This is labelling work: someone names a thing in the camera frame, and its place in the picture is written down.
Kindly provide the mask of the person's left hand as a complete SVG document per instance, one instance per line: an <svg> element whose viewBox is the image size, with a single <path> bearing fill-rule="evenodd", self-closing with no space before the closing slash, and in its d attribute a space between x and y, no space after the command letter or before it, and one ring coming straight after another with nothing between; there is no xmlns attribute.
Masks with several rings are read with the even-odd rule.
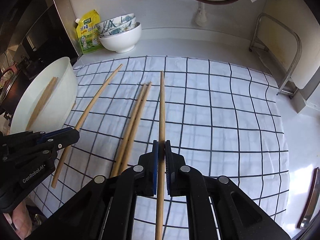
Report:
<svg viewBox="0 0 320 240"><path fill-rule="evenodd" d="M31 234L32 221L24 200L15 208L12 215L4 213L4 216L10 224L14 224L15 232L20 239L25 239Z"/></svg>

